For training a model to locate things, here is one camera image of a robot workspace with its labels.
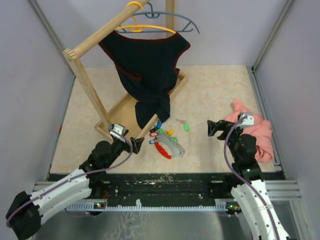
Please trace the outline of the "red-handled metal key organizer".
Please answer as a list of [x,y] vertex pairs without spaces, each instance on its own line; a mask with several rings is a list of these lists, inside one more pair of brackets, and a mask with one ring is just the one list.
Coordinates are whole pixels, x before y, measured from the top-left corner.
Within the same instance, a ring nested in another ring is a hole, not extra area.
[[166,159],[173,159],[176,157],[183,157],[185,149],[178,143],[176,137],[160,134],[154,139],[156,150]]

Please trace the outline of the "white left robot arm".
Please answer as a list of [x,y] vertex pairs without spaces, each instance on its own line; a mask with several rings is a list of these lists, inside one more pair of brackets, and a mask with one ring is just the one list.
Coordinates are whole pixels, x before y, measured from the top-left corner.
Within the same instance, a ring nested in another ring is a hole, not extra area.
[[122,152],[138,154],[144,138],[113,138],[113,143],[100,141],[88,159],[66,177],[33,193],[18,193],[6,215],[6,225],[19,240],[35,235],[41,226],[58,212],[79,200],[101,197],[104,192],[102,179]]

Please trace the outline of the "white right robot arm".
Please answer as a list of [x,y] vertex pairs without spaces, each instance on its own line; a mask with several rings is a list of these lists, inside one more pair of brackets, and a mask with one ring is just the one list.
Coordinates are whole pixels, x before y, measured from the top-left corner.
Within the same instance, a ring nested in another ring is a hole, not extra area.
[[224,156],[230,151],[233,163],[226,161],[231,173],[225,176],[223,192],[234,198],[250,228],[254,240],[289,240],[291,237],[283,227],[268,195],[266,182],[255,158],[257,139],[244,134],[240,124],[226,120],[207,121],[207,134],[212,137],[220,131],[218,140],[224,141]]

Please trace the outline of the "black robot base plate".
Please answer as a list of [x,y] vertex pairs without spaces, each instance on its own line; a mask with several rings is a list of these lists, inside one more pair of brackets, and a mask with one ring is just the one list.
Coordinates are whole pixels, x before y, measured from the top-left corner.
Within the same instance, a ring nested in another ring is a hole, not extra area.
[[231,173],[106,173],[89,199],[107,199],[109,207],[213,207],[230,199],[241,181]]

